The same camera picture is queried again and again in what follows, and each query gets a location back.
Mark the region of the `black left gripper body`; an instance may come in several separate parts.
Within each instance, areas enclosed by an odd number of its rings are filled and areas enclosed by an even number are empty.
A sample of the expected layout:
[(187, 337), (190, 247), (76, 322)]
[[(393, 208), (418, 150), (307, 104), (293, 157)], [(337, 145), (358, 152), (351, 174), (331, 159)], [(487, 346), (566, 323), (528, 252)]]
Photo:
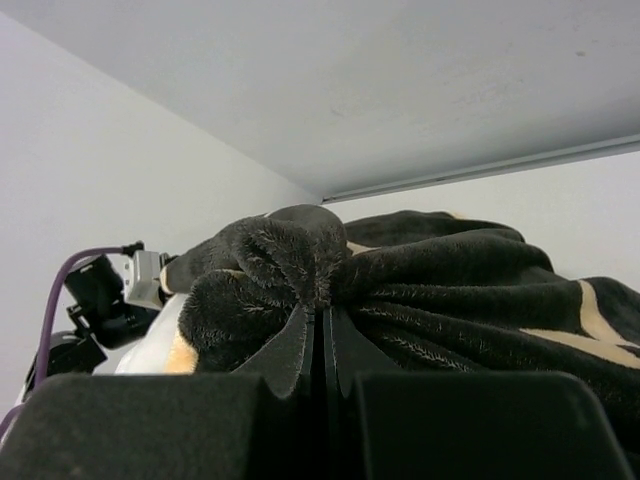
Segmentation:
[[(45, 307), (41, 340), (29, 370), (29, 383), (48, 377), (92, 374), (117, 350), (141, 339), (159, 314), (129, 305), (123, 297), (124, 283), (106, 253), (88, 256), (58, 272)], [(66, 309), (75, 326), (53, 331), (60, 293), (67, 290), (74, 304)]]

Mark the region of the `cream pillow with yellow edge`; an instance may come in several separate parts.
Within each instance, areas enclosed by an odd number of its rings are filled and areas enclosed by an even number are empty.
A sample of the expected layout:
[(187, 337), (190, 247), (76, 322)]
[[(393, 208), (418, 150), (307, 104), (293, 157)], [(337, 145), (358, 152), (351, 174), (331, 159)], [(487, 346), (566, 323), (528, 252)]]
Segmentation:
[(178, 320), (187, 295), (171, 297), (146, 335), (120, 360), (116, 375), (190, 374), (197, 355), (181, 337)]

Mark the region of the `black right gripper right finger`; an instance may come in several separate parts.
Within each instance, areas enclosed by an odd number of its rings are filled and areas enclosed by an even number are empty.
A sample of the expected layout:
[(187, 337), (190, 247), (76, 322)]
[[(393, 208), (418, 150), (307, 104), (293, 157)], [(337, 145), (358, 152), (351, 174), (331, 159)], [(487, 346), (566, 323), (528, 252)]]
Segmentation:
[(558, 372), (401, 370), (336, 308), (323, 315), (333, 479), (631, 479), (605, 412)]

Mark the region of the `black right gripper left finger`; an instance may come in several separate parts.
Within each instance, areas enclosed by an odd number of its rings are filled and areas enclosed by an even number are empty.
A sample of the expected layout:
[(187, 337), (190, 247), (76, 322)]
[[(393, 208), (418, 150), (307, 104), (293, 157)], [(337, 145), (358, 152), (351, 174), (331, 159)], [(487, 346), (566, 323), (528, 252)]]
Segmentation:
[(60, 375), (1, 448), (5, 479), (310, 479), (305, 420), (314, 318), (231, 373)]

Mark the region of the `black pillowcase with beige flowers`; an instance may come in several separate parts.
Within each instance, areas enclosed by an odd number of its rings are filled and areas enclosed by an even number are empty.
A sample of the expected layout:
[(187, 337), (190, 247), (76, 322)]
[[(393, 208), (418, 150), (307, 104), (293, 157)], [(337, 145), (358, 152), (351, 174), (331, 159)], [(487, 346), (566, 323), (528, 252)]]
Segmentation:
[(559, 276), (515, 229), (444, 212), (349, 223), (315, 205), (238, 220), (173, 258), (160, 282), (186, 302), (186, 370), (239, 367), (295, 307), (344, 308), (411, 370), (562, 371), (599, 397), (624, 443), (639, 437), (639, 295)]

